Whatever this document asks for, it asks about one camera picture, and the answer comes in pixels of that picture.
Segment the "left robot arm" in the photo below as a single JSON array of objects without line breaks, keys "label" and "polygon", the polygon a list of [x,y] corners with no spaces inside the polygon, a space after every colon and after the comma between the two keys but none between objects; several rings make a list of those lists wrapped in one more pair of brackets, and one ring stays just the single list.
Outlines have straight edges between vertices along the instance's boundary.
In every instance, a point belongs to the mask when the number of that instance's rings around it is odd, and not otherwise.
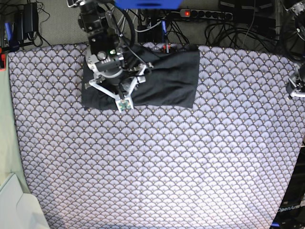
[{"label": "left robot arm", "polygon": [[297,37],[305,40],[305,2],[303,0],[282,0],[283,8],[287,15],[281,25],[279,34],[279,44],[283,50],[284,56],[298,64],[296,72],[289,77],[286,84],[286,91],[290,97],[305,97],[305,55],[297,57],[287,48],[287,39],[285,30],[290,22],[294,24],[294,30]]}]

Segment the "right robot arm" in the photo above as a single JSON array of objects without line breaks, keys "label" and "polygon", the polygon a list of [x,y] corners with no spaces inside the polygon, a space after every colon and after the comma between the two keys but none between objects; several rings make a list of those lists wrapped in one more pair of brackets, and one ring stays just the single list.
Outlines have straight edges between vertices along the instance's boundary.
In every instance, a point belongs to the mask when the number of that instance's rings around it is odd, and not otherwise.
[{"label": "right robot arm", "polygon": [[125,98],[136,86],[145,82],[145,72],[152,72],[152,64],[146,62],[133,48],[135,29],[127,12],[131,38],[127,39],[115,19],[114,10],[100,5],[113,5],[112,0],[69,0],[69,8],[79,8],[79,27],[86,32],[89,46],[85,61],[93,72],[93,79],[85,88],[94,87],[108,96]]}]

